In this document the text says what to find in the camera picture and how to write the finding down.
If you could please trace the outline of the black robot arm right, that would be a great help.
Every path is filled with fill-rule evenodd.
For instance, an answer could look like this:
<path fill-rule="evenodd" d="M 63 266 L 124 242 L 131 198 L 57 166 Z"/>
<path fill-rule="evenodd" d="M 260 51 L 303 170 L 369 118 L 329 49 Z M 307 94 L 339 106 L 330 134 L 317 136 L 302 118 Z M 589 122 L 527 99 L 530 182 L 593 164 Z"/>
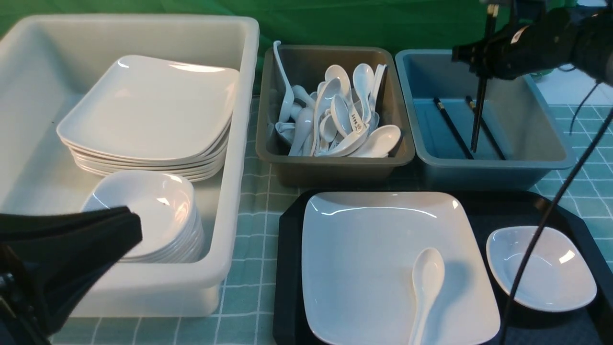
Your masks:
<path fill-rule="evenodd" d="M 532 23 L 506 25 L 485 50 L 487 72 L 501 80 L 563 65 L 612 84 L 612 11 L 557 7 Z"/>

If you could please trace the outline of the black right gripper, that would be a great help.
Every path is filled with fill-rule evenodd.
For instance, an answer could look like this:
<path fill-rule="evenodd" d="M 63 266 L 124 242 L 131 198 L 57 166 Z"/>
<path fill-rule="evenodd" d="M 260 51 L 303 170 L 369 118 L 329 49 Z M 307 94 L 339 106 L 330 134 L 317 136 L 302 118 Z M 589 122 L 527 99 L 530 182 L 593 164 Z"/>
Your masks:
<path fill-rule="evenodd" d="M 488 44 L 453 46 L 452 62 L 488 64 L 489 74 L 501 80 L 573 64 L 581 18 L 577 7 L 554 8 L 539 21 L 504 26 Z"/>

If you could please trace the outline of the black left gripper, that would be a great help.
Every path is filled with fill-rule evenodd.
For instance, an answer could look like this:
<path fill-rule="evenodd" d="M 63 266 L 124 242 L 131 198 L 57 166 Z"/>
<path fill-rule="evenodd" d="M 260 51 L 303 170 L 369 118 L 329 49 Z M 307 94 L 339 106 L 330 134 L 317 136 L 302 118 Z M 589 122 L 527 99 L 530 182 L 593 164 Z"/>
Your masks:
<path fill-rule="evenodd" d="M 2 336 L 15 345 L 48 345 L 94 284 L 142 239 L 140 217 L 125 206 L 2 214 Z"/>

